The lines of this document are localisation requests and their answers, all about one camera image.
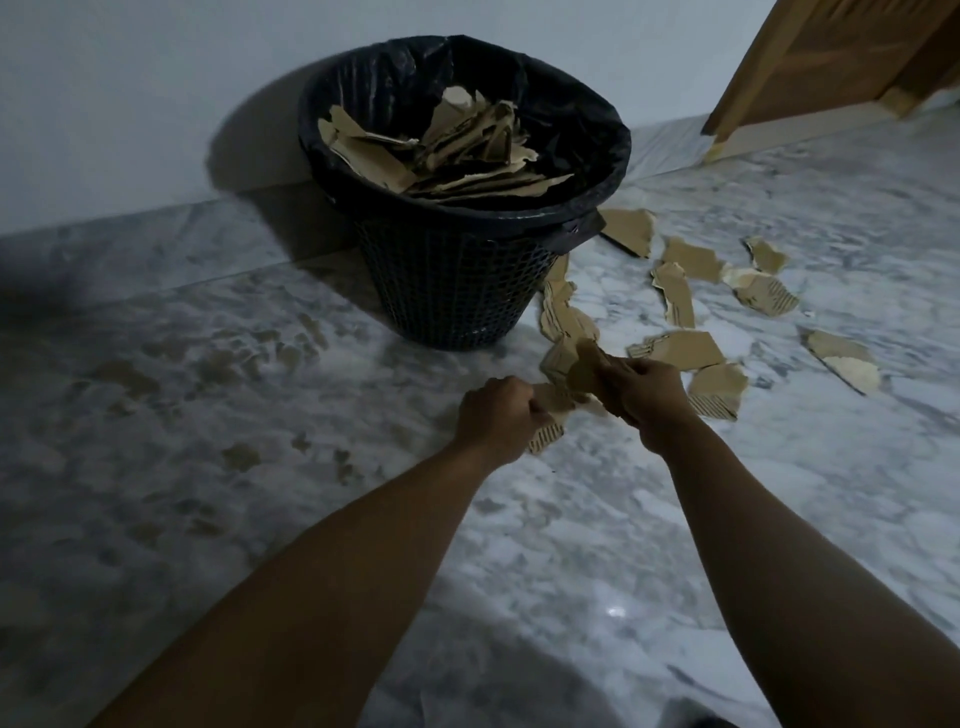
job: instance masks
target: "black mesh wastebasket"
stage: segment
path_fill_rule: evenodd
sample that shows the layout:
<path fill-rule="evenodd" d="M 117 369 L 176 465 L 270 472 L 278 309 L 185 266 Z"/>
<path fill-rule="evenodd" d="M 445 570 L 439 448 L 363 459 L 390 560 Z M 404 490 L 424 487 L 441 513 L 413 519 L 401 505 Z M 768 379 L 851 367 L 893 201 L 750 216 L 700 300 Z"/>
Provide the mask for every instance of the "black mesh wastebasket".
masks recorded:
<path fill-rule="evenodd" d="M 442 206 L 363 180 L 320 139 L 317 120 L 334 104 L 365 129 L 417 136 L 450 85 L 513 101 L 528 145 L 547 150 L 549 171 L 574 177 L 539 198 Z M 597 206 L 630 157 L 630 134 L 599 95 L 546 63 L 466 36 L 391 40 L 325 62 L 300 98 L 300 145 L 356 228 L 398 330 L 456 351 L 505 335 L 556 257 L 602 229 Z"/>

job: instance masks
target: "forearm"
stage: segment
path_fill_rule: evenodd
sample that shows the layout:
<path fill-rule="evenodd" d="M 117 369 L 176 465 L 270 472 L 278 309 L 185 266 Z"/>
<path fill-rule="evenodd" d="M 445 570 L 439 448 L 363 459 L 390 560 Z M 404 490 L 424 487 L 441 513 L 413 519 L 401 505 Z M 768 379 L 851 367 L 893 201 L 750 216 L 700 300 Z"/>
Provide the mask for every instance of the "forearm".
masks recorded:
<path fill-rule="evenodd" d="M 448 448 L 317 523 L 94 725 L 352 725 L 489 472 Z"/>
<path fill-rule="evenodd" d="M 706 425 L 678 433 L 665 458 L 724 619 L 785 725 L 954 715 L 960 652 L 944 635 L 763 488 Z"/>

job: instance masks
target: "torn cardboard piece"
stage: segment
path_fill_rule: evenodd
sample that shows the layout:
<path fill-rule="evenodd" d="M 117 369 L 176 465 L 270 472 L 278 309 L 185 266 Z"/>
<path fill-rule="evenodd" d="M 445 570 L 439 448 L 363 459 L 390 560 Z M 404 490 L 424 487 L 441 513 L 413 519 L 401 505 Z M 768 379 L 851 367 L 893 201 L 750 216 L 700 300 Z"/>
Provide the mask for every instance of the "torn cardboard piece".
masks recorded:
<path fill-rule="evenodd" d="M 473 192 L 463 195 L 455 195 L 453 197 L 444 197 L 436 202 L 441 205 L 446 205 L 447 203 L 457 202 L 459 200 L 474 200 L 480 197 L 504 197 L 506 195 L 512 195 L 515 197 L 539 197 L 544 192 L 546 192 L 550 187 L 555 184 L 560 184 L 561 182 L 566 182 L 571 177 L 570 175 L 560 175 L 559 177 L 552 177 L 548 180 L 539 180 L 538 182 L 530 182 L 529 184 L 522 184 L 518 187 L 511 187 L 509 189 L 495 189 L 487 192 Z"/>
<path fill-rule="evenodd" d="M 576 342 L 572 339 L 564 338 L 558 341 L 540 363 L 540 371 L 546 375 L 553 384 L 566 387 L 566 375 L 570 368 L 577 363 Z"/>
<path fill-rule="evenodd" d="M 564 423 L 576 409 L 576 403 L 565 388 L 553 383 L 534 384 L 534 401 L 553 418 L 552 423 L 537 430 L 527 445 L 527 449 L 536 455 L 564 436 Z"/>
<path fill-rule="evenodd" d="M 862 344 L 825 331 L 813 331 L 804 340 L 806 347 L 827 367 L 861 395 L 880 387 L 880 369 L 870 350 Z"/>
<path fill-rule="evenodd" d="M 701 417 L 736 422 L 749 382 L 736 364 L 714 364 L 693 376 L 687 396 Z"/>
<path fill-rule="evenodd" d="M 707 331 L 671 331 L 662 336 L 648 336 L 642 343 L 627 347 L 627 355 L 664 361 L 682 372 L 727 361 Z"/>
<path fill-rule="evenodd" d="M 340 134 L 352 139 L 373 141 L 398 149 L 413 149 L 420 144 L 418 139 L 398 139 L 381 133 L 367 132 L 353 120 L 353 117 L 347 113 L 346 109 L 338 105 L 330 107 L 330 122 Z"/>
<path fill-rule="evenodd" d="M 405 192 L 417 180 L 399 159 L 378 144 L 346 136 L 326 119 L 320 119 L 318 125 L 324 143 L 363 179 L 397 193 Z"/>
<path fill-rule="evenodd" d="M 506 164 L 502 167 L 493 167 L 491 169 L 484 170 L 483 172 L 458 175 L 453 179 L 445 179 L 440 175 L 429 177 L 425 180 L 420 180 L 417 185 L 411 189 L 410 194 L 461 194 L 464 188 L 471 187 L 472 185 L 480 182 L 493 182 L 499 180 L 500 178 L 505 178 L 508 182 L 510 182 L 516 176 L 516 172 L 519 172 L 521 169 L 523 169 L 525 165 L 526 162 L 523 161 L 516 164 Z"/>
<path fill-rule="evenodd" d="M 560 423 L 553 422 L 549 425 L 544 425 L 534 433 L 533 439 L 527 443 L 527 451 L 531 455 L 539 455 L 562 438 L 564 434 L 564 426 Z"/>
<path fill-rule="evenodd" d="M 790 256 L 762 237 L 748 237 L 743 241 L 754 259 L 754 267 L 761 273 L 775 276 L 787 264 Z"/>
<path fill-rule="evenodd" d="M 473 116 L 483 100 L 483 109 L 488 106 L 487 100 L 477 91 L 476 99 L 470 96 L 462 86 L 450 86 L 444 91 L 440 103 L 434 107 L 430 126 L 423 133 L 423 144 L 431 145 L 448 130 L 463 123 Z"/>
<path fill-rule="evenodd" d="M 686 282 L 684 269 L 676 263 L 661 263 L 651 273 L 656 286 L 663 294 L 666 311 L 663 317 L 673 326 L 696 328 L 693 317 L 693 297 Z"/>
<path fill-rule="evenodd" d="M 496 102 L 488 109 L 468 117 L 460 124 L 441 134 L 436 141 L 426 145 L 418 156 L 418 165 L 427 172 L 435 172 L 449 159 L 461 153 L 466 155 L 476 146 L 485 146 L 496 128 L 503 124 L 506 124 L 509 129 L 513 128 L 514 115 L 515 107 L 512 102 Z"/>
<path fill-rule="evenodd" d="M 608 412 L 632 424 L 634 419 L 623 408 L 619 395 L 600 375 L 600 369 L 607 366 L 632 371 L 623 359 L 610 356 L 595 341 L 581 339 L 577 342 L 577 362 L 570 367 L 566 384 L 573 393 L 594 395 Z"/>
<path fill-rule="evenodd" d="M 747 285 L 734 287 L 733 293 L 745 306 L 770 317 L 782 316 L 800 305 L 800 299 L 779 279 L 765 273 L 756 272 Z"/>
<path fill-rule="evenodd" d="M 543 312 L 540 315 L 540 331 L 556 343 L 567 338 L 574 342 L 580 339 L 597 341 L 600 329 L 590 317 L 570 305 L 576 286 L 567 280 L 548 280 L 543 286 Z"/>
<path fill-rule="evenodd" d="M 550 270 L 546 273 L 546 282 L 566 280 L 566 272 L 570 267 L 570 253 L 558 257 Z"/>
<path fill-rule="evenodd" d="M 671 235 L 666 239 L 666 250 L 663 251 L 662 260 L 664 263 L 679 265 L 690 279 L 706 280 L 710 283 L 720 282 L 723 262 L 717 259 L 717 254 L 710 248 L 690 245 L 677 235 Z"/>
<path fill-rule="evenodd" d="M 607 222 L 600 234 L 627 252 L 650 257 L 650 241 L 654 237 L 654 215 L 647 209 L 601 209 Z"/>

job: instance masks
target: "right hand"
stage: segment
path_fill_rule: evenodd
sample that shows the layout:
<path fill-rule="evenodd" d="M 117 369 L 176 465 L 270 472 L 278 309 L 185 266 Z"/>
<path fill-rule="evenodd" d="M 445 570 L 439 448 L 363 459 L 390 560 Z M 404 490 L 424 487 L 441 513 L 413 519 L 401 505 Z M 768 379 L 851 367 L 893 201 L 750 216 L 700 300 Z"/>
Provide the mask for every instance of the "right hand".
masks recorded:
<path fill-rule="evenodd" d="M 700 424 L 700 417 L 686 398 L 680 371 L 653 359 L 620 361 L 627 366 L 605 367 L 600 375 L 620 397 L 643 446 L 663 455 L 678 430 Z"/>

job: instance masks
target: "white marble floor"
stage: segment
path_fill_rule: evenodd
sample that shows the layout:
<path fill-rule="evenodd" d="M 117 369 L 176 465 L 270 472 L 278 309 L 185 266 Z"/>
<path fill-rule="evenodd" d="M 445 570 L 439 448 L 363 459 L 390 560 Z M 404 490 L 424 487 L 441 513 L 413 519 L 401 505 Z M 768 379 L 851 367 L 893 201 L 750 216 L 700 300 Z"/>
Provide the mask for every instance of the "white marble floor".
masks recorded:
<path fill-rule="evenodd" d="M 803 304 L 782 319 L 694 285 L 698 325 L 752 384 L 718 429 L 956 641 L 958 150 L 946 109 L 616 198 L 733 262 L 751 234 L 790 253 Z M 610 351 L 665 330 L 649 268 L 602 240 L 573 254 Z M 536 314 L 488 352 L 427 351 L 382 323 L 346 252 L 0 331 L 0 724 L 83 725 L 265 556 L 435 448 L 466 388 L 536 377 Z M 867 344 L 881 391 L 825 370 L 803 327 Z M 231 465 L 236 444 L 259 464 Z M 666 468 L 578 412 L 484 486 L 363 724 L 668 728 L 685 700 L 775 724 Z"/>

